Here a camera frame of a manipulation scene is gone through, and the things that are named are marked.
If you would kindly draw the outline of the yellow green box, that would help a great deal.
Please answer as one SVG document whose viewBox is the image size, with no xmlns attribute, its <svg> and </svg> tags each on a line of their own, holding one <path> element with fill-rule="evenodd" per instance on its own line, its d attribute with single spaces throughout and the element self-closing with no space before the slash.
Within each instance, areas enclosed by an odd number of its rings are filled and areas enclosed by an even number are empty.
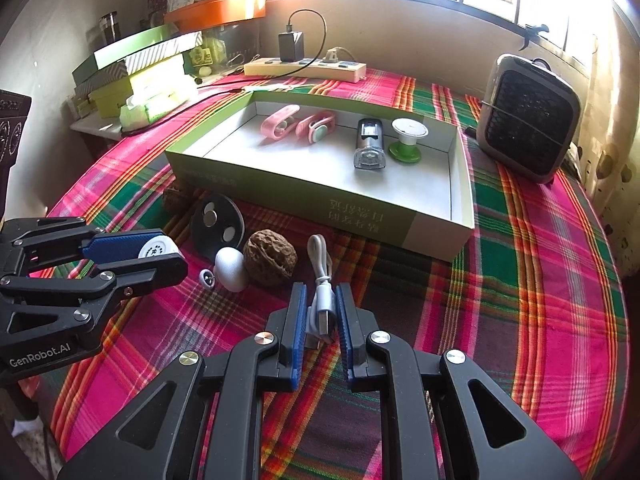
<svg viewBox="0 0 640 480">
<path fill-rule="evenodd" d="M 133 75 L 120 78 L 89 93 L 102 118 L 118 117 L 125 105 L 143 105 L 157 96 L 171 96 L 194 81 L 184 71 L 184 58 L 177 54 Z"/>
</svg>

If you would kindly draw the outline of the small grey black heater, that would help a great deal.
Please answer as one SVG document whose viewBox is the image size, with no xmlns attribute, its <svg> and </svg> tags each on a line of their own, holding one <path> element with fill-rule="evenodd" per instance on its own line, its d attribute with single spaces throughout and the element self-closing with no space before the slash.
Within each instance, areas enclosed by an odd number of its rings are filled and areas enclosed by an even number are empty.
<svg viewBox="0 0 640 480">
<path fill-rule="evenodd" d="M 550 182 L 570 147 L 582 106 L 541 58 L 497 58 L 475 133 L 493 159 L 537 183 Z"/>
</svg>

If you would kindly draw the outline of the black window hook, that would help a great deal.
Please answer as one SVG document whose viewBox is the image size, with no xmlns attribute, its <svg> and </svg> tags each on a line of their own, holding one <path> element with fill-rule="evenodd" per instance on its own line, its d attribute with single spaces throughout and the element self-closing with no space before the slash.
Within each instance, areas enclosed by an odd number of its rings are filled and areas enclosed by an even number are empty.
<svg viewBox="0 0 640 480">
<path fill-rule="evenodd" d="M 549 27 L 546 24 L 537 26 L 526 24 L 524 27 L 523 45 L 520 47 L 520 50 L 525 50 L 530 42 L 534 38 L 538 38 L 542 32 L 549 32 Z"/>
</svg>

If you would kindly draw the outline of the black disc with magnets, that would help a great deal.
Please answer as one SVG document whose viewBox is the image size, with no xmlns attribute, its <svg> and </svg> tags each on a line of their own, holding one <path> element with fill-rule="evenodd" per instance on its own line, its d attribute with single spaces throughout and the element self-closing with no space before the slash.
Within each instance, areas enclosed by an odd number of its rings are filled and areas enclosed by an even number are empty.
<svg viewBox="0 0 640 480">
<path fill-rule="evenodd" d="M 245 234 L 242 212 L 236 203 L 220 193 L 206 195 L 191 218 L 195 251 L 211 263 L 225 247 L 239 249 Z"/>
</svg>

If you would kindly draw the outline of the black clear lighter device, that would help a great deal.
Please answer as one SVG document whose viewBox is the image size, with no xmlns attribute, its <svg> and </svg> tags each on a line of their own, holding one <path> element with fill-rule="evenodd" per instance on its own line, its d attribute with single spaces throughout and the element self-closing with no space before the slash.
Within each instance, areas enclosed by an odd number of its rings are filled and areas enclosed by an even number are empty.
<svg viewBox="0 0 640 480">
<path fill-rule="evenodd" d="M 354 166 L 361 170 L 386 167 L 383 125 L 379 119 L 362 118 L 358 122 Z"/>
</svg>

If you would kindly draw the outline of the white plug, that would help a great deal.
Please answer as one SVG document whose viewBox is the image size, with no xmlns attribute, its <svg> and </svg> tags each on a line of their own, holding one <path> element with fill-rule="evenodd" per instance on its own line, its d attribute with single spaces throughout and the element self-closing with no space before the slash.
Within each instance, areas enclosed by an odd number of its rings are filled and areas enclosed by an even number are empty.
<svg viewBox="0 0 640 480">
<path fill-rule="evenodd" d="M 325 63 L 339 63 L 341 62 L 341 55 L 346 55 L 351 61 L 356 61 L 355 55 L 348 49 L 337 46 L 326 50 L 326 54 L 322 58 Z"/>
</svg>

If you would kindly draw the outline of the brown walnut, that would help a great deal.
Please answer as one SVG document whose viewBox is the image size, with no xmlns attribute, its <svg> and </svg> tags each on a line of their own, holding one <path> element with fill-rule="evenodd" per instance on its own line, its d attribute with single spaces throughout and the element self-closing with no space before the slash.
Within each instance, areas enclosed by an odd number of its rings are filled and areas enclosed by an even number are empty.
<svg viewBox="0 0 640 480">
<path fill-rule="evenodd" d="M 165 188 L 162 195 L 163 210 L 168 214 L 185 214 L 195 202 L 196 188 L 188 182 L 176 179 Z"/>
<path fill-rule="evenodd" d="M 265 287 L 290 280 L 298 260 L 294 246 L 283 235 L 268 229 L 256 231 L 248 238 L 243 258 L 250 278 Z"/>
</svg>

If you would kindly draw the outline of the black charger adapter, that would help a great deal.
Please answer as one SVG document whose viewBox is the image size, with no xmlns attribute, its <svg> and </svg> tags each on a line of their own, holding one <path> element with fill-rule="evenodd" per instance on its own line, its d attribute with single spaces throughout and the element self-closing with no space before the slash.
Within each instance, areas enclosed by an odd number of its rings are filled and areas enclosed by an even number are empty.
<svg viewBox="0 0 640 480">
<path fill-rule="evenodd" d="M 279 56 L 283 63 L 301 61 L 305 56 L 304 33 L 294 30 L 291 24 L 278 36 Z"/>
</svg>

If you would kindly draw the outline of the green white spool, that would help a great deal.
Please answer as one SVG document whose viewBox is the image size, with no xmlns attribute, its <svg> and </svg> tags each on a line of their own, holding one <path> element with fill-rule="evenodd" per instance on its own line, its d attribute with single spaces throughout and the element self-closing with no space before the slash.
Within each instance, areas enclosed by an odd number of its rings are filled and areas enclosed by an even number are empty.
<svg viewBox="0 0 640 480">
<path fill-rule="evenodd" d="M 396 118 L 391 123 L 398 139 L 388 147 L 393 159 L 403 164 L 417 164 L 421 160 L 418 141 L 428 135 L 427 126 L 410 118 Z"/>
</svg>

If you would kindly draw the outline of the plaid pink green cloth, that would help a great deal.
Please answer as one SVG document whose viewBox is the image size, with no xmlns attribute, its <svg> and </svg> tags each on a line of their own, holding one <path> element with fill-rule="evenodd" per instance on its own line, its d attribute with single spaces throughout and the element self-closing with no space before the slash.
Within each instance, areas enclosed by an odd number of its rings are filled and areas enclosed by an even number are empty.
<svg viewBox="0 0 640 480">
<path fill-rule="evenodd" d="M 398 107 L 461 129 L 480 114 L 474 96 L 382 70 L 370 70 L 360 84 L 291 81 L 300 93 Z M 122 140 L 50 213 L 84 217 L 107 231 L 164 228 L 190 264 L 177 287 L 125 304 L 108 322 L 97 356 L 31 379 L 35 393 L 27 394 L 66 460 L 183 350 L 229 350 L 288 302 L 290 284 L 250 285 L 237 295 L 203 288 L 204 263 L 189 240 L 193 208 L 172 216 L 160 199 L 175 180 L 165 148 L 234 97 L 208 96 Z M 374 312 L 383 330 L 425 352 L 465 352 L 590 479 L 620 438 L 628 389 L 626 306 L 604 231 L 564 171 L 536 185 L 462 141 L 475 230 L 453 263 L 239 206 L 250 232 L 270 229 L 296 247 L 295 281 L 314 275 L 306 243 L 322 233 L 335 282 L 349 282 L 356 304 Z M 296 392 L 266 397 L 262 428 L 262 479 L 382 479 L 378 396 L 348 391 L 337 344 L 306 354 Z"/>
</svg>

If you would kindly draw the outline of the orange tray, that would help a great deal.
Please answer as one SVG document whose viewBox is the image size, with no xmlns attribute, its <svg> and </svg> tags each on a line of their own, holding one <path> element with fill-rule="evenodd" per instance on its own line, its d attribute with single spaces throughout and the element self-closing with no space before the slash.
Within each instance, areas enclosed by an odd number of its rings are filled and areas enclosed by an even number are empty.
<svg viewBox="0 0 640 480">
<path fill-rule="evenodd" d="M 265 16 L 266 0 L 202 0 L 168 12 L 164 23 L 186 34 Z"/>
</svg>

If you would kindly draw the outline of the heart pattern curtain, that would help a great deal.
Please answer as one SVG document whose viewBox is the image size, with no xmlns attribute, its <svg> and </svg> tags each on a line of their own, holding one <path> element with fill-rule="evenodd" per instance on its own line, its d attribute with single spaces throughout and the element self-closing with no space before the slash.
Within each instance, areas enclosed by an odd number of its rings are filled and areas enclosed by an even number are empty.
<svg viewBox="0 0 640 480">
<path fill-rule="evenodd" d="M 579 174 L 623 278 L 639 271 L 639 40 L 606 0 L 589 8 L 593 54 Z"/>
</svg>

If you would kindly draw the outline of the white mushroom knob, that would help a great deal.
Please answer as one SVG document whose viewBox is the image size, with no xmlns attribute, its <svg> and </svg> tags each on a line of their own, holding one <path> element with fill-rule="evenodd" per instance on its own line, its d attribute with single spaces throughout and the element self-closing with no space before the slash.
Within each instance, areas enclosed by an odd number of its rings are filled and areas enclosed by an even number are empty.
<svg viewBox="0 0 640 480">
<path fill-rule="evenodd" d="M 219 284 L 228 292 L 242 292 L 250 281 L 242 252 L 233 247 L 220 248 L 216 253 L 213 270 L 201 270 L 198 280 L 208 289 Z"/>
</svg>

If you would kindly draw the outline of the green white striped box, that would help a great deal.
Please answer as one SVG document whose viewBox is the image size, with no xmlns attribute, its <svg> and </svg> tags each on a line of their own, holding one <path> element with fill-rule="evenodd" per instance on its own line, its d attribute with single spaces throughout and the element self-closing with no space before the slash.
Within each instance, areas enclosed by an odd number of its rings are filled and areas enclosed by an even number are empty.
<svg viewBox="0 0 640 480">
<path fill-rule="evenodd" d="M 149 28 L 90 54 L 72 73 L 75 96 L 139 73 L 152 65 L 203 44 L 201 32 L 182 34 L 175 24 Z"/>
</svg>

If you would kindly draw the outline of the beige power strip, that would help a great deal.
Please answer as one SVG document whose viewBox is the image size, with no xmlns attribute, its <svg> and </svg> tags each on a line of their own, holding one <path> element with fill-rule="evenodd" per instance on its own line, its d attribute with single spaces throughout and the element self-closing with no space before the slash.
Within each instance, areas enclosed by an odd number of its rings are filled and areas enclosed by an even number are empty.
<svg viewBox="0 0 640 480">
<path fill-rule="evenodd" d="M 246 76 L 302 77 L 359 82 L 367 78 L 367 65 L 352 61 L 323 62 L 303 58 L 296 62 L 282 62 L 280 58 L 258 58 L 243 67 Z"/>
</svg>

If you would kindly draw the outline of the green tissue pack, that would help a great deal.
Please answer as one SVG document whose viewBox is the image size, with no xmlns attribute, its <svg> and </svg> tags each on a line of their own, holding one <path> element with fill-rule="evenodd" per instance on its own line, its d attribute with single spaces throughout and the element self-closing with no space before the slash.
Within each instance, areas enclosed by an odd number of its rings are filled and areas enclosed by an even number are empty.
<svg viewBox="0 0 640 480">
<path fill-rule="evenodd" d="M 134 102 L 134 97 L 130 96 L 119 111 L 122 131 L 131 132 L 149 127 L 197 95 L 196 89 L 182 89 L 172 93 L 158 94 L 140 103 Z"/>
</svg>

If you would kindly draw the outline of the green white cardboard box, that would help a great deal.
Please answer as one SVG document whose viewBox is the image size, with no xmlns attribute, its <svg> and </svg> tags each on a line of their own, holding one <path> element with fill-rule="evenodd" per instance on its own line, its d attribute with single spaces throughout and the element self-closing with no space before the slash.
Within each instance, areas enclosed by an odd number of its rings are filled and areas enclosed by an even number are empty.
<svg viewBox="0 0 640 480">
<path fill-rule="evenodd" d="M 336 127 L 315 144 L 270 140 L 262 122 L 288 105 L 299 117 L 329 110 Z M 358 124 L 412 119 L 427 130 L 420 162 L 389 157 L 382 169 L 354 165 Z M 434 117 L 334 96 L 243 93 L 207 115 L 165 152 L 179 179 L 235 200 L 332 226 L 421 255 L 452 261 L 475 230 L 470 170 L 458 127 Z"/>
</svg>

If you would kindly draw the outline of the pink clip plain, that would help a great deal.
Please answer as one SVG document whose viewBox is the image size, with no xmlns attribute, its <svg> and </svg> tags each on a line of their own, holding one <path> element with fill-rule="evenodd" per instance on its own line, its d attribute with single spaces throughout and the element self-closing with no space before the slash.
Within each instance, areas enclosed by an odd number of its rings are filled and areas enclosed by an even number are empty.
<svg viewBox="0 0 640 480">
<path fill-rule="evenodd" d="M 299 119 L 296 117 L 299 110 L 300 107 L 297 104 L 280 108 L 262 121 L 260 133 L 265 138 L 275 141 L 288 136 L 299 123 Z"/>
</svg>

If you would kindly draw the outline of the white round cap jar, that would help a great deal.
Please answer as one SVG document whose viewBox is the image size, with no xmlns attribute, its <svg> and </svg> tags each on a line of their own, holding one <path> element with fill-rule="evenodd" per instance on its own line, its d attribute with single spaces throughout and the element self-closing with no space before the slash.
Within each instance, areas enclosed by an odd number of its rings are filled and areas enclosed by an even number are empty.
<svg viewBox="0 0 640 480">
<path fill-rule="evenodd" d="M 167 235 L 157 235 L 142 245 L 138 258 L 145 259 L 175 254 L 181 255 L 176 243 Z"/>
</svg>

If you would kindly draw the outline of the pink clip with green pad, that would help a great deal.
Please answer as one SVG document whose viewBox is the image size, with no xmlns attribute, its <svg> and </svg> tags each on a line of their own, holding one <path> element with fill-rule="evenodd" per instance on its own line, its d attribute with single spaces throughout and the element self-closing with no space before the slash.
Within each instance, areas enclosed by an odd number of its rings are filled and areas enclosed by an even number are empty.
<svg viewBox="0 0 640 480">
<path fill-rule="evenodd" d="M 330 110 L 322 110 L 301 120 L 295 128 L 297 139 L 304 139 L 309 144 L 320 142 L 335 130 L 335 114 Z"/>
</svg>

